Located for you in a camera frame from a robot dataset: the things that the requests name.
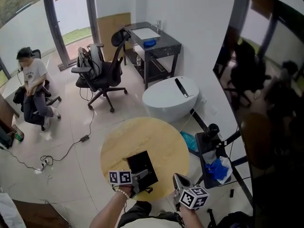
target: shelf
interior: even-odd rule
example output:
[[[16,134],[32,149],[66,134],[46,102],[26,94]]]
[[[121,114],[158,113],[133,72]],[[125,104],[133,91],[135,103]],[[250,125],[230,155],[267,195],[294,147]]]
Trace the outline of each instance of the shelf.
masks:
[[[133,51],[133,49],[127,49],[124,52],[125,56],[130,60],[130,62],[133,64],[137,72],[140,74],[140,76],[144,79],[144,69],[141,69],[140,66],[137,66],[137,53]],[[167,78],[171,74],[157,61],[156,59],[153,59],[149,62],[149,73],[148,73],[148,83],[162,79]]]

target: sink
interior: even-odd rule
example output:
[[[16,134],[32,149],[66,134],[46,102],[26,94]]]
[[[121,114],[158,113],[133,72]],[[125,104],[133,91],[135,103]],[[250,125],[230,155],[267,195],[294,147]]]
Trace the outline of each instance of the sink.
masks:
[[[149,27],[132,29],[132,32],[142,40],[161,37]]]

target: bracelet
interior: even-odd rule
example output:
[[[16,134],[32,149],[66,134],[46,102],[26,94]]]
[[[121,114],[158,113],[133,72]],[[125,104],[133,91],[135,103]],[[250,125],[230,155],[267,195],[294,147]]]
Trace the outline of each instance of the bracelet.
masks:
[[[116,192],[121,192],[127,197],[127,200],[130,199],[129,195],[125,191],[122,191],[121,189],[117,189]]]

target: faucet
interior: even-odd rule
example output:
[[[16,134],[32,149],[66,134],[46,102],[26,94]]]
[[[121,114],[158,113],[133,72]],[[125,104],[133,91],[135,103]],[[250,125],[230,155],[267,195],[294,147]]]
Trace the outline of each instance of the faucet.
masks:
[[[157,28],[157,33],[161,30],[161,27],[162,27],[161,22],[162,22],[161,20],[158,20],[158,21],[156,21],[156,24],[152,24],[152,26]]]

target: round wooden table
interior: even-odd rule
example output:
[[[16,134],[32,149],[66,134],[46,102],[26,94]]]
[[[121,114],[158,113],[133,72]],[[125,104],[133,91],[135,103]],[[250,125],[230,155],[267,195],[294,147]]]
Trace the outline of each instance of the round wooden table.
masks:
[[[125,158],[147,151],[158,182],[153,191],[134,197],[140,201],[155,201],[174,192],[173,175],[187,175],[189,152],[181,134],[170,124],[151,117],[128,120],[106,137],[100,152],[100,164],[105,179],[109,171],[130,170]]]

